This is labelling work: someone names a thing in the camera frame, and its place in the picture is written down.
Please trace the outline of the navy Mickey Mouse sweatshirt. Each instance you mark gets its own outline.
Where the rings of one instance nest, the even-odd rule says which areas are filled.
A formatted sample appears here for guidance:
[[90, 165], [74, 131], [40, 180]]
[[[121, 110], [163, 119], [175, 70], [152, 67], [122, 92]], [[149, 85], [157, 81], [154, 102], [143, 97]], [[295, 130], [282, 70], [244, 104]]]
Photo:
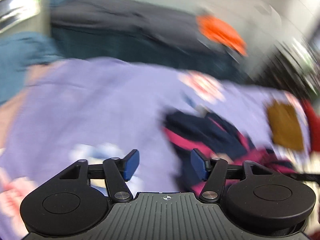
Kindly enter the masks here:
[[165, 116], [163, 129], [182, 163], [180, 181], [196, 196], [202, 191], [204, 181], [191, 165], [190, 153], [195, 148], [208, 159], [222, 158], [234, 165], [251, 160], [280, 173], [295, 173], [291, 161], [279, 159], [270, 148], [256, 147], [249, 136], [241, 134], [216, 113], [201, 117], [174, 111]]

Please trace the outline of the orange towel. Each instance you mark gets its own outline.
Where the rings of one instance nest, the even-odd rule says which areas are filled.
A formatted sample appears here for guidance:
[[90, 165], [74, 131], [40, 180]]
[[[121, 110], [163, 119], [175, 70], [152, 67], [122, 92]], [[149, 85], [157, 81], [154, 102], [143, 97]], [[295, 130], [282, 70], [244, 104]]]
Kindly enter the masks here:
[[200, 33], [211, 41], [234, 49], [242, 56], [247, 56], [247, 44], [241, 35], [227, 22], [213, 16], [196, 17]]

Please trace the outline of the dark teal bed cover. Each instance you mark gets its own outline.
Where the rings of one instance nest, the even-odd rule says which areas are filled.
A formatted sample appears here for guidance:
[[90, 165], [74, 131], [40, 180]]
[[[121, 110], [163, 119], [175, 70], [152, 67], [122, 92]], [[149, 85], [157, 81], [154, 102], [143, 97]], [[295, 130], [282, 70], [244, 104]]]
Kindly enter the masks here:
[[245, 83], [248, 78], [228, 49], [199, 52], [170, 46], [137, 33], [115, 30], [52, 26], [51, 35], [66, 58], [112, 57], [126, 62], [195, 70], [236, 83]]

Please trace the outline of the purple floral bed sheet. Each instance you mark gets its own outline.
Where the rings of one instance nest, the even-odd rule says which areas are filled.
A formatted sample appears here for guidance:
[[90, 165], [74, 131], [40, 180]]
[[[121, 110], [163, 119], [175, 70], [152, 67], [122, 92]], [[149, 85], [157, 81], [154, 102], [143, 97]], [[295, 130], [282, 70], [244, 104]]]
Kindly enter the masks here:
[[[163, 129], [168, 113], [213, 112], [288, 160], [266, 109], [295, 108], [307, 152], [308, 123], [289, 93], [112, 58], [67, 60], [27, 89], [1, 156], [1, 239], [308, 239], [312, 175], [228, 163], [220, 201], [204, 203], [183, 187]], [[103, 161], [134, 149], [133, 200], [112, 202]]]

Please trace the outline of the red garment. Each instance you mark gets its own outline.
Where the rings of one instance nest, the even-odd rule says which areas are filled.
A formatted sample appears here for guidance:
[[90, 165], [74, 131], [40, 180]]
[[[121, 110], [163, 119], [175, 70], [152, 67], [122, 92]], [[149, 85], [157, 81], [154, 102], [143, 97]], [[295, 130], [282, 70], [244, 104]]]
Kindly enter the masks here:
[[311, 102], [309, 100], [302, 100], [302, 106], [304, 113], [306, 114], [309, 134], [310, 134], [310, 144], [312, 152], [319, 152], [320, 150], [320, 126], [319, 126], [319, 115], [314, 111]]

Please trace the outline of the grey blanket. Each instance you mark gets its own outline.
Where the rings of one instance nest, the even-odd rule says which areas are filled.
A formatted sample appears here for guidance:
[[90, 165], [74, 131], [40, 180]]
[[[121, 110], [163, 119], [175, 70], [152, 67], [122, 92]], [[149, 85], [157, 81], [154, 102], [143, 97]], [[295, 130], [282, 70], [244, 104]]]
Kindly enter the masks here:
[[51, 23], [65, 27], [137, 33], [181, 49], [208, 53], [225, 46], [204, 37], [196, 17], [132, 0], [68, 0], [51, 9]]

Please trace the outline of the brown folded garment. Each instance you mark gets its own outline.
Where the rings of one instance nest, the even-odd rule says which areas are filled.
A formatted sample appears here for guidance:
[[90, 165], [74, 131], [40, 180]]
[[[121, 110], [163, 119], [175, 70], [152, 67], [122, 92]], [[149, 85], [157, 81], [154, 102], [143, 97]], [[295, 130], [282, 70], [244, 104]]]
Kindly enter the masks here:
[[295, 108], [274, 100], [266, 109], [274, 144], [293, 151], [304, 150], [302, 130]]

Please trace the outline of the blue teal bedding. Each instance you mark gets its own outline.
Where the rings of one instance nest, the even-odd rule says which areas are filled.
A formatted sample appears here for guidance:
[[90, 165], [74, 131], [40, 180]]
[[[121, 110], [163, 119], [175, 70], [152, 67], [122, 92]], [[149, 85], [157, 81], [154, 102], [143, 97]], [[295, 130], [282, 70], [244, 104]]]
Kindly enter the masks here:
[[48, 11], [65, 1], [1, 0], [1, 104], [22, 90], [29, 66], [61, 59]]

